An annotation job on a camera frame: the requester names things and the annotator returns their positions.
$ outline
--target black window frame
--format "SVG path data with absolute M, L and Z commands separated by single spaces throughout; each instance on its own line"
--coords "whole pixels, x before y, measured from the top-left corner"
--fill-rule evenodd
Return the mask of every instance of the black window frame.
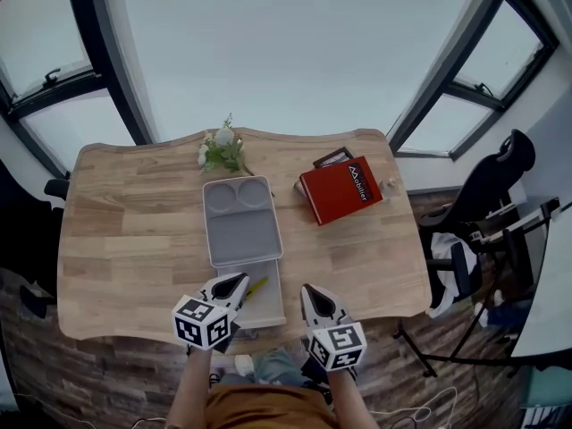
M 21 119 L 70 98 L 107 89 L 133 142 L 136 145 L 155 142 L 130 84 L 105 0 L 70 2 L 90 66 L 59 76 L 57 71 L 51 74 L 47 71 L 42 86 L 20 97 L 14 95 L 7 78 L 0 72 L 0 115 L 30 153 L 55 178 L 66 178 L 69 173 L 33 132 L 26 129 Z
M 509 4 L 521 17 L 543 47 L 535 52 L 532 61 L 520 73 L 503 98 L 497 98 L 492 97 L 484 88 L 469 87 L 455 81 L 455 78 L 489 28 L 503 2 Z M 388 140 L 391 150 L 398 157 L 448 157 L 453 161 L 459 159 L 510 109 L 548 62 L 558 45 L 558 39 L 532 0 L 481 0 L 471 21 L 459 35 L 457 43 L 450 49 L 432 79 L 418 95 L 416 102 L 408 109 L 403 119 L 398 120 L 394 129 L 390 130 Z M 491 113 L 450 151 L 401 149 L 443 94 L 484 106 L 489 108 Z

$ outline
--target wooden floor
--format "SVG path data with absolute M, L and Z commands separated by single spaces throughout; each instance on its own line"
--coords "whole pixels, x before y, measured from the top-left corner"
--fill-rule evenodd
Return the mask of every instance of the wooden floor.
M 451 200 L 451 194 L 411 198 L 417 217 Z M 492 264 L 486 260 L 482 264 L 486 286 Z M 69 339 L 58 328 L 54 307 L 45 320 L 34 317 L 19 301 L 18 289 L 25 281 L 13 273 L 3 272 L 2 276 L 0 319 L 18 393 L 36 396 L 67 415 L 88 420 L 97 429 L 126 429 L 142 417 L 166 416 L 186 360 L 183 348 L 123 337 Z M 471 300 L 466 300 L 437 320 L 418 315 L 404 320 L 404 325 L 421 350 L 448 354 L 470 324 L 472 313 Z M 518 403 L 522 372 L 508 379 L 508 368 L 435 363 L 439 377 L 424 378 L 423 368 L 405 341 L 391 337 L 396 322 L 395 318 L 364 322 L 368 350 L 358 369 L 358 384 L 370 409 L 391 411 L 419 406 L 437 392 L 455 386 L 458 401 L 450 420 L 455 429 L 517 428 L 521 418 Z M 477 326 L 461 356 L 498 358 L 504 347 L 489 342 L 495 333 Z M 219 367 L 232 364 L 231 357 L 214 361 Z M 444 425 L 453 398 L 454 391 L 443 394 L 432 404 L 433 414 L 417 427 L 433 429 Z M 46 412 L 67 427 L 86 427 L 48 408 Z M 380 427 L 390 428 L 393 422 L 410 414 L 378 415 L 376 419 Z M 413 422 L 405 420 L 393 427 L 413 426 Z M 162 425 L 138 426 L 157 427 Z

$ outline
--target yellow marker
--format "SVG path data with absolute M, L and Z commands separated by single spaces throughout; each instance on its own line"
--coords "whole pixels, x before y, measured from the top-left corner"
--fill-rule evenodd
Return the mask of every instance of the yellow marker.
M 257 284 L 255 284 L 252 288 L 250 288 L 250 290 L 248 290 L 247 296 L 244 298 L 244 300 L 246 301 L 246 300 L 250 299 L 252 294 L 254 294 L 257 290 L 262 288 L 267 282 L 268 282 L 268 277 L 265 276 Z

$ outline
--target blue pants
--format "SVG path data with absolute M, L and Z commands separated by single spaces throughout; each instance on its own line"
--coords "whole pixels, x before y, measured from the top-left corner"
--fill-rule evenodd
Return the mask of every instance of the blue pants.
M 502 304 L 489 310 L 489 324 L 518 328 L 524 325 L 532 306 L 532 300 L 523 300 L 513 304 Z
M 292 360 L 284 349 L 274 349 L 265 354 L 252 355 L 254 373 L 240 376 L 226 374 L 221 384 L 281 384 L 283 386 L 303 387 L 309 380 L 302 375 L 299 368 L 294 366 Z

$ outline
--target white cube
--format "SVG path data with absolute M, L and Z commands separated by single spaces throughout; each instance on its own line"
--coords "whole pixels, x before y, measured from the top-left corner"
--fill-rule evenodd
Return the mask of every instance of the white cube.
M 356 366 L 367 348 L 360 323 L 315 329 L 308 338 L 309 353 L 328 372 Z
M 183 296 L 172 310 L 172 327 L 181 340 L 199 349 L 211 349 L 231 335 L 234 317 L 234 310 Z

